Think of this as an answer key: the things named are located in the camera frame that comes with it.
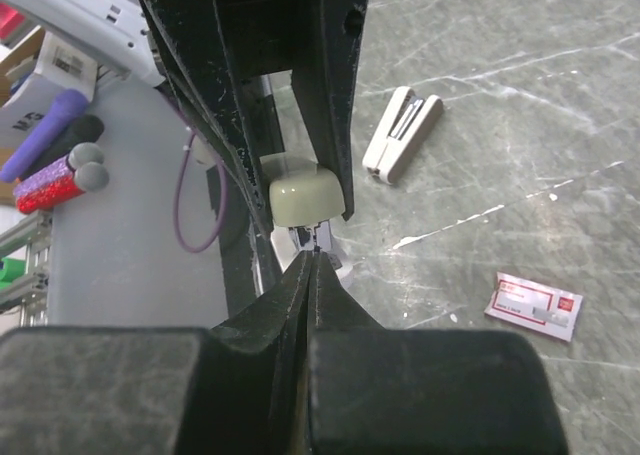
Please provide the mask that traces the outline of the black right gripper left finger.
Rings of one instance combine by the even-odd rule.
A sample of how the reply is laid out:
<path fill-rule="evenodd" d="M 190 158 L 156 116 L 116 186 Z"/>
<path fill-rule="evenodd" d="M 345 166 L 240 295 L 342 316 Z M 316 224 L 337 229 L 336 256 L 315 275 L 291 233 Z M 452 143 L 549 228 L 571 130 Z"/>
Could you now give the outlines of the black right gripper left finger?
<path fill-rule="evenodd" d="M 212 329 L 48 326 L 1 339 L 5 454 L 280 454 L 313 258 Z"/>

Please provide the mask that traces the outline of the beige green stapler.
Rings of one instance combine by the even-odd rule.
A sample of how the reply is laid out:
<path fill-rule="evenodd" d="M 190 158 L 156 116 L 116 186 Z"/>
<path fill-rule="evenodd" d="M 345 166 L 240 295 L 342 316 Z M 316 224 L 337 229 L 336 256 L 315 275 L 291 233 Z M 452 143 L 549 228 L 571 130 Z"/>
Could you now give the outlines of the beige green stapler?
<path fill-rule="evenodd" d="M 353 281 L 354 265 L 334 237 L 331 220 L 344 212 L 337 176 L 310 159 L 290 153 L 260 158 L 268 185 L 274 229 L 270 240 L 286 270 L 301 251 L 326 253 L 343 288 Z"/>

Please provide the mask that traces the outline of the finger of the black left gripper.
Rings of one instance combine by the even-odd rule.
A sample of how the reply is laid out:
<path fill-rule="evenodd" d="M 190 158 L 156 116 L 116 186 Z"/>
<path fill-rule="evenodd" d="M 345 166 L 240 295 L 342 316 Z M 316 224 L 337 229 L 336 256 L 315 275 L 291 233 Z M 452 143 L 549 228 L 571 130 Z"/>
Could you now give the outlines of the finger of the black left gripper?
<path fill-rule="evenodd" d="M 255 223 L 266 225 L 257 147 L 216 0 L 139 1 L 183 112 L 226 162 Z"/>
<path fill-rule="evenodd" d="M 368 0 L 299 0 L 291 85 L 317 161 L 355 210 L 351 119 Z"/>

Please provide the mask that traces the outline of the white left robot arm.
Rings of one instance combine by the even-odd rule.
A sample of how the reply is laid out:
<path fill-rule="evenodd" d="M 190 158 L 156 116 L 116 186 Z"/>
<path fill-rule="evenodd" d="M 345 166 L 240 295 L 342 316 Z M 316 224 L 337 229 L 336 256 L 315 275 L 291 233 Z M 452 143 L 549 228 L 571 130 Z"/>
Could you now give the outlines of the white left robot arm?
<path fill-rule="evenodd" d="M 277 134 L 250 118 L 245 84 L 287 71 L 318 162 L 354 212 L 351 115 L 368 0 L 2 0 L 120 75 L 168 85 L 222 156 L 261 229 L 260 164 Z"/>

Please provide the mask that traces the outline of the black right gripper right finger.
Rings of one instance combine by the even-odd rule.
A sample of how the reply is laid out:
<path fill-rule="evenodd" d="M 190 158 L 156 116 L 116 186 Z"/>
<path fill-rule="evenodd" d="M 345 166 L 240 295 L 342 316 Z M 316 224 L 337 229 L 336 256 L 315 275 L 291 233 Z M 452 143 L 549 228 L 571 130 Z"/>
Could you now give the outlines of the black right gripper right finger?
<path fill-rule="evenodd" d="M 508 331 L 393 330 L 318 254 L 309 279 L 308 407 L 317 454 L 565 454 L 542 361 Z"/>

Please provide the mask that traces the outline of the white grey stapler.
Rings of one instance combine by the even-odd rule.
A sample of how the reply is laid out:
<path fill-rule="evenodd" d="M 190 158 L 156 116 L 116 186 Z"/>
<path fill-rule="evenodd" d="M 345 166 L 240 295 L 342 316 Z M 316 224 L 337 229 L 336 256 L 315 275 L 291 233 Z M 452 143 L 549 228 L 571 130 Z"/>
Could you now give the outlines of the white grey stapler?
<path fill-rule="evenodd" d="M 437 95 L 423 98 L 409 86 L 396 88 L 362 159 L 378 181 L 396 184 L 444 113 Z"/>

